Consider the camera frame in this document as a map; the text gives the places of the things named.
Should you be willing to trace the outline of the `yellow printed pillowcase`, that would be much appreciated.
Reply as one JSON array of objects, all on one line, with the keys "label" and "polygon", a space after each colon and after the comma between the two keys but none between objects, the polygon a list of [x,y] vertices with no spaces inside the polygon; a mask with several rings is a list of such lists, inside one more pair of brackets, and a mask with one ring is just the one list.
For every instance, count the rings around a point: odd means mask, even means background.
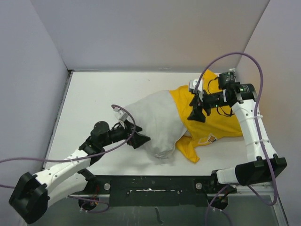
[{"label": "yellow printed pillowcase", "polygon": [[211,110],[206,117],[206,122],[189,121],[188,116],[192,111],[189,106],[193,95],[188,90],[188,85],[183,85],[169,91],[175,101],[178,114],[187,132],[176,142],[176,148],[191,162],[199,161],[195,148],[209,145],[224,137],[241,137],[242,130],[235,115],[228,117],[219,114],[220,111]]}]

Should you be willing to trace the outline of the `white pillow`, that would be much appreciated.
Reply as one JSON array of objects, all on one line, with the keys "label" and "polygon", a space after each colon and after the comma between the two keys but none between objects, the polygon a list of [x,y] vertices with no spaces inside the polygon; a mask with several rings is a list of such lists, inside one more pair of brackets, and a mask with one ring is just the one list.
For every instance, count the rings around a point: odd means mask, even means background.
[{"label": "white pillow", "polygon": [[175,151],[176,142],[187,129],[180,119],[176,103],[168,90],[150,94],[124,106],[134,118],[142,134],[150,141],[142,145],[151,156],[166,159]]}]

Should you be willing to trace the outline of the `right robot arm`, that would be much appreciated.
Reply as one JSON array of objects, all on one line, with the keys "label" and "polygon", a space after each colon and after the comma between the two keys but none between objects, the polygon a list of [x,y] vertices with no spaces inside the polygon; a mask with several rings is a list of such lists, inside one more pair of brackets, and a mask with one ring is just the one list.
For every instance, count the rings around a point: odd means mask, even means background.
[{"label": "right robot arm", "polygon": [[287,162],[284,157],[278,157],[268,138],[254,86],[236,81],[234,72],[219,74],[217,81],[220,91],[213,94],[204,90],[203,80],[189,82],[189,92],[194,97],[190,103],[192,112],[188,120],[205,122],[213,108],[229,106],[242,130],[248,161],[233,168],[217,170],[216,177],[209,181],[211,190],[219,193],[226,184],[249,186],[275,182]]}]

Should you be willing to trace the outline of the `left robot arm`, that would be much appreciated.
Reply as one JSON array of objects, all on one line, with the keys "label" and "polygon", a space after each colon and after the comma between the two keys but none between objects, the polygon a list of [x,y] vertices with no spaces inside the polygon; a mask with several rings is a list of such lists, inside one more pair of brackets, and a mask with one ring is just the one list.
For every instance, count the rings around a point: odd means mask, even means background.
[{"label": "left robot arm", "polygon": [[97,122],[85,142],[63,162],[35,174],[24,173],[9,204],[27,224],[32,224],[64,197],[77,191],[93,192],[96,182],[89,177],[87,168],[102,158],[105,146],[124,140],[136,149],[150,141],[141,131],[141,127],[128,120],[116,123],[113,128],[105,121]]}]

